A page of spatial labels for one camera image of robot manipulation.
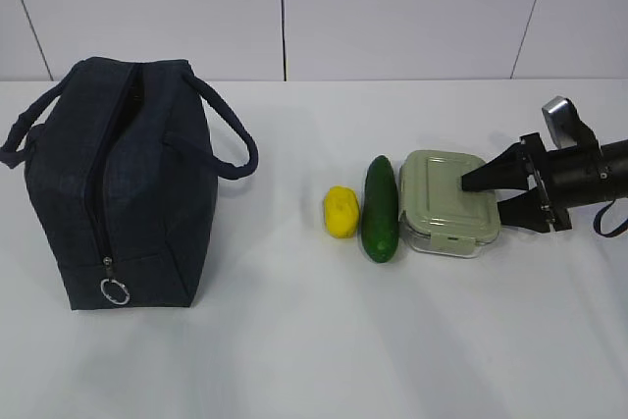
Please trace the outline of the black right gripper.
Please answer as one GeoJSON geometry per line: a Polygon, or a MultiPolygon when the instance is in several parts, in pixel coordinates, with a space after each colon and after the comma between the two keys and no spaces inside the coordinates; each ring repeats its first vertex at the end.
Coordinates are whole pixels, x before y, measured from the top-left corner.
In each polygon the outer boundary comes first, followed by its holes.
{"type": "Polygon", "coordinates": [[[549,153],[535,132],[520,137],[495,159],[461,178],[464,191],[494,189],[528,190],[497,204],[503,226],[535,233],[563,232],[572,229],[568,209],[559,201],[553,182],[549,153]],[[530,189],[532,176],[535,188],[530,189]]]}

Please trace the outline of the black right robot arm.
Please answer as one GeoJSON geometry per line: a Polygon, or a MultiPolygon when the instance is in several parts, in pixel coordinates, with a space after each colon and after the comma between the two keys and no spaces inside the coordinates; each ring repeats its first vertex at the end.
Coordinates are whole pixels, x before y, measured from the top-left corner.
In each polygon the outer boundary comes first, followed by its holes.
{"type": "Polygon", "coordinates": [[[461,178],[467,192],[519,189],[497,204],[500,222],[536,233],[572,228],[569,210],[604,203],[594,230],[604,237],[627,230],[622,223],[604,233],[602,216],[613,202],[627,196],[627,142],[588,143],[547,151],[537,133],[524,135],[491,162],[461,178]]]}

